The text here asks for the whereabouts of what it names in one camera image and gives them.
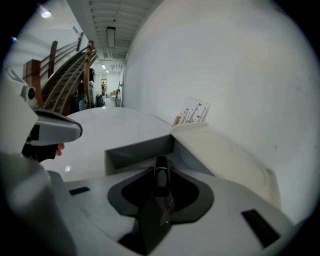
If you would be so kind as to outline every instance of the wooden railing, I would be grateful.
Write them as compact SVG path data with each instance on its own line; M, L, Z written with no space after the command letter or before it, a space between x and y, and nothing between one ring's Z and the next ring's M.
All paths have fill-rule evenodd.
M94 51L93 41L89 41L88 45L85 48L79 50L82 38L83 38L83 33L81 34L81 37L77 42L65 45L64 47L58 50L57 50L58 42L54 41L52 43L51 52L46 58L44 58L42 61L32 59L24 65L23 79L26 81L27 84L35 87L37 105L39 108L47 109L50 104L53 104L51 103L53 102L53 96L59 93L58 97L55 99L53 108L51 110L54 112L58 112L60 114L64 114L66 112L66 108L69 107L68 103L70 103L71 98L74 96L73 94L77 90L77 87L81 80L83 80L83 83L84 83L84 93L87 96L88 108L91 107L90 97L89 97L89 73L90 73L90 66L97 58L97 53L96 51ZM48 95L48 97L47 99L44 98L45 102L43 104L42 94L41 94L41 85L40 85L41 77L43 77L46 72L48 72L48 78L51 77L54 72L54 65L75 50L78 51L78 53L73 55L71 58L74 61L74 58L77 58L77 56L79 56L79 59L77 59L76 62L73 63L72 66L70 66L67 69L67 71L65 72L63 71L64 65L62 65L56 71L56 74L58 74L58 72L60 72L60 74L61 72L64 72L64 73L60 77L60 79L56 83L54 83L54 87L50 91L50 94L49 95L46 94Z
M86 50L86 53L80 57L74 64L72 64L71 67L68 68L68 70L63 74L63 76L56 82L55 86L51 90L51 93L49 94L48 98L45 101L44 109L48 108L48 106L51 103L51 100L54 96L54 94L57 92L58 88L62 86L62 81L70 74L70 71L75 67L78 63L81 63L78 68L72 72L71 76L67 80L67 82L64 83L63 88L61 89L57 99L55 100L54 106L52 108L52 111L57 112L57 107L62 99L62 95L66 90L66 87L69 85L69 82L74 78L74 76L79 73L79 70L83 69L83 73L79 73L77 77L75 78L73 84L69 88L69 91L67 93L66 98L64 99L64 102L62 104L62 108L58 111L60 114L62 114L66 110L66 103L69 101L70 97L73 97L72 92L74 92L74 89L76 85L78 84L79 79L83 75L83 83L84 83L84 93L87 96L87 102L88 102L88 108L90 108L90 97L89 97L89 72L90 72L90 66L92 65L92 62L95 60L97 53L93 51L94 43L93 41L89 41L87 47L80 50L76 55L73 56L73 58L76 58L78 55L80 55L83 51Z
M64 57L69 55L71 52L74 52L77 48L77 42L67 44L58 50L57 50L57 44L58 44L57 41L52 42L50 54L41 61L41 69L40 69L41 78L46 73L48 73L48 78L50 78L51 75L54 73L55 64L60 62Z

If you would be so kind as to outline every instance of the fluorescent light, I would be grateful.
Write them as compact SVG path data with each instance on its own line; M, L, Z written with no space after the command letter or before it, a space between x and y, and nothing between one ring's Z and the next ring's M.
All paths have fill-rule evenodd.
M51 16L51 12L48 10L45 10L43 13L41 13L42 18L49 18Z
M115 37L116 37L116 28L113 26L108 26L106 28L106 39L108 41L109 48L115 48Z

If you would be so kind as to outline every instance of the paper card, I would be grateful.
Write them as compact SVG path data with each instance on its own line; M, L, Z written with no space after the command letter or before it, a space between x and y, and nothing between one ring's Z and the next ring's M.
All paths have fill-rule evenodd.
M180 113L178 124L203 122L209 106L210 104L207 102L189 97Z

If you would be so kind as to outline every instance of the gray panel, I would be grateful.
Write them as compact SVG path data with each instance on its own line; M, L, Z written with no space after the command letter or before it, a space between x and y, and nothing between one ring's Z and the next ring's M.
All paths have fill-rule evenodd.
M106 150L105 173L106 175L115 174L115 170L117 169L131 166L150 158L169 154L174 149L174 141L174 137L166 135L128 146Z
M198 159L194 157L182 144L175 140L173 154L183 159L190 170L214 176Z

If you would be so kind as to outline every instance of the human hand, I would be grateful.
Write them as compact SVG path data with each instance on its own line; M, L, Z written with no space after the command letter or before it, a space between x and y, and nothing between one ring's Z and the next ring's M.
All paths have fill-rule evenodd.
M58 149L55 151L55 155L60 157L62 155L61 150L65 149L65 144L58 144Z

